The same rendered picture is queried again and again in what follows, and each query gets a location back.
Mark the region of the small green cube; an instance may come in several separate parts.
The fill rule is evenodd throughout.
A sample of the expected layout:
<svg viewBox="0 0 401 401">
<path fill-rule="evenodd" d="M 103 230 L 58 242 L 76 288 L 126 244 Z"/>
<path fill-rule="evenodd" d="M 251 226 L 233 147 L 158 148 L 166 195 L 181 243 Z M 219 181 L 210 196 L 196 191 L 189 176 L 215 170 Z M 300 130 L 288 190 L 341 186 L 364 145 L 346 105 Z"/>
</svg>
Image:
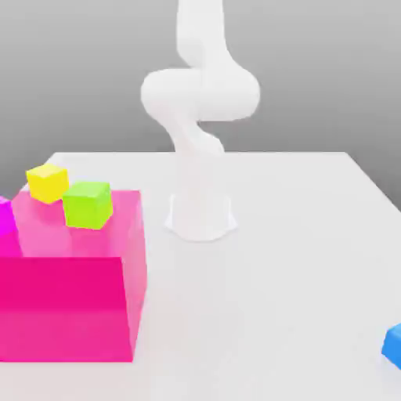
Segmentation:
<svg viewBox="0 0 401 401">
<path fill-rule="evenodd" d="M 100 230 L 112 216 L 113 202 L 108 182 L 76 182 L 63 195 L 66 225 Z"/>
</svg>

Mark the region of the small yellow cube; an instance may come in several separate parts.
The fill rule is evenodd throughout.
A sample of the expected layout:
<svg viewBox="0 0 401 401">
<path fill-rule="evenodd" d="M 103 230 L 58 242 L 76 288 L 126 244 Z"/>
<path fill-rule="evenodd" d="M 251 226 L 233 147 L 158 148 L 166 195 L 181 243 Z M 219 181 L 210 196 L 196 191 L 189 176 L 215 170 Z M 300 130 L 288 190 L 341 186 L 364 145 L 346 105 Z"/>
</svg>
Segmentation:
<svg viewBox="0 0 401 401">
<path fill-rule="evenodd" d="M 67 170 L 54 164 L 42 164 L 27 170 L 26 177 L 31 197 L 44 204 L 60 200 L 69 188 Z"/>
</svg>

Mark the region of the small magenta cube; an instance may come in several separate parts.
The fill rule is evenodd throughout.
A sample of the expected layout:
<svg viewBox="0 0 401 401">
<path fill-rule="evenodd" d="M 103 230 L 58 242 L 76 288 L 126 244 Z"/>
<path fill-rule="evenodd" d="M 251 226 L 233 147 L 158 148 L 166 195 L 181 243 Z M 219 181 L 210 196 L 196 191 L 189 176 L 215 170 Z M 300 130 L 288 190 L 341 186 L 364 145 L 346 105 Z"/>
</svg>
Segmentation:
<svg viewBox="0 0 401 401">
<path fill-rule="evenodd" d="M 9 234 L 16 229 L 11 200 L 0 195 L 0 236 Z"/>
</svg>

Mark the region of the small blue cube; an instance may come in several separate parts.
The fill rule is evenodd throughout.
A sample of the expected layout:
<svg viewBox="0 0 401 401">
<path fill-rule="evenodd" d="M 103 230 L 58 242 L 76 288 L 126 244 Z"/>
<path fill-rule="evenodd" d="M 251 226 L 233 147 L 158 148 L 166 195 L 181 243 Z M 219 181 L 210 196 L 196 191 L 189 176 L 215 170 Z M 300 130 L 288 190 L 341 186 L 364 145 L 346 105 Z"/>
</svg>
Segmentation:
<svg viewBox="0 0 401 401">
<path fill-rule="evenodd" d="M 381 353 L 401 370 L 401 323 L 388 329 Z"/>
</svg>

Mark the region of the large pink box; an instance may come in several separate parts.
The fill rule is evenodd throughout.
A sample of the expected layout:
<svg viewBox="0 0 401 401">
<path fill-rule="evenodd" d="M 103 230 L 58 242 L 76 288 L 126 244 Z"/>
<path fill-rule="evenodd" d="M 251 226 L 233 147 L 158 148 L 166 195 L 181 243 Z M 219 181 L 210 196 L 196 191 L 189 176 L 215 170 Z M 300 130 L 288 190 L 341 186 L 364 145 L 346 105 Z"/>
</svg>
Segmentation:
<svg viewBox="0 0 401 401">
<path fill-rule="evenodd" d="M 0 362 L 129 363 L 147 285 L 141 195 L 112 193 L 100 230 L 64 222 L 61 203 L 22 191 L 0 236 Z"/>
</svg>

